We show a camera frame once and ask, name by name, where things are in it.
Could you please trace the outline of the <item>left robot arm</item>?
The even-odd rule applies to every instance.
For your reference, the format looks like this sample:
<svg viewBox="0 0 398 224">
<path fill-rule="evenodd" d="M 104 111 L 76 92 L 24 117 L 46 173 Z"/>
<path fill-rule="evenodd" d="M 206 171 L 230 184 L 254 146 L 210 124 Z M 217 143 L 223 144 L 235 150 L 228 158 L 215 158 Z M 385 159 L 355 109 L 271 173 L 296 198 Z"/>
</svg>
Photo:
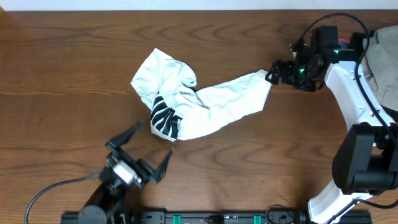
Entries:
<svg viewBox="0 0 398 224">
<path fill-rule="evenodd" d="M 141 126 L 138 121 L 105 144 L 110 153 L 98 174 L 101 184 L 80 210 L 78 223 L 127 223 L 127 215 L 122 212 L 127 193 L 133 188 L 143 189 L 149 182 L 158 184 L 164 178 L 173 149 L 156 169 L 122 149 Z"/>
</svg>

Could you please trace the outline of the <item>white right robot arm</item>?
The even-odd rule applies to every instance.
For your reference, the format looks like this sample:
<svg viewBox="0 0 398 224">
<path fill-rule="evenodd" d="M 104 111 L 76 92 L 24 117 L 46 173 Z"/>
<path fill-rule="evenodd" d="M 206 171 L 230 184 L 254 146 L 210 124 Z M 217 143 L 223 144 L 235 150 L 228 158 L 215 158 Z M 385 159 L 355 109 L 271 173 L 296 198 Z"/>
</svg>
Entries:
<svg viewBox="0 0 398 224">
<path fill-rule="evenodd" d="M 299 39 L 291 50 L 294 60 L 274 62 L 266 80 L 304 91 L 328 87 L 348 132 L 333 158 L 330 183 L 302 211 L 268 209 L 267 221 L 371 223 L 371 214 L 355 206 L 397 188 L 397 125 L 373 96 L 357 51 L 339 40 L 335 26 L 313 29 L 310 44 Z"/>
</svg>

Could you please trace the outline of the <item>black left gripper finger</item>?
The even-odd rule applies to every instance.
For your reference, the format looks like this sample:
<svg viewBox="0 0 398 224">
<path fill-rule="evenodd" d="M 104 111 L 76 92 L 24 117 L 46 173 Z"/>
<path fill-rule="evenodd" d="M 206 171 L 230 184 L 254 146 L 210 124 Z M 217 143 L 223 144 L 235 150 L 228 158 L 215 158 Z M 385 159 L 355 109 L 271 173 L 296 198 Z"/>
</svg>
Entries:
<svg viewBox="0 0 398 224">
<path fill-rule="evenodd" d="M 138 121 L 136 124 L 131 126 L 129 129 L 124 132 L 112 137 L 107 142 L 107 147 L 110 149 L 119 149 L 121 146 L 127 144 L 133 135 L 141 128 L 142 122 Z"/>
<path fill-rule="evenodd" d="M 151 179 L 156 184 L 158 184 L 164 178 L 165 173 L 167 171 L 169 160 L 173 153 L 174 149 L 171 148 L 171 150 L 168 152 L 168 154 L 165 156 L 165 158 L 162 160 L 159 166 L 154 170 Z"/>
</svg>

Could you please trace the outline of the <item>white t-shirt with black stripes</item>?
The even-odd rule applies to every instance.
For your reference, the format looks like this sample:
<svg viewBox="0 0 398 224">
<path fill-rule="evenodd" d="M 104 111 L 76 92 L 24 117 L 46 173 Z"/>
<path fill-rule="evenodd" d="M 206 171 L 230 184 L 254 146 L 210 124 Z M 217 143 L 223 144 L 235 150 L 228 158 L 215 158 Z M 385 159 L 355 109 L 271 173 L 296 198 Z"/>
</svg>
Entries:
<svg viewBox="0 0 398 224">
<path fill-rule="evenodd" d="M 131 86 L 150 109 L 150 129 L 169 141 L 212 134 L 264 109 L 271 83 L 259 70 L 196 91 L 197 77 L 185 62 L 154 49 Z"/>
</svg>

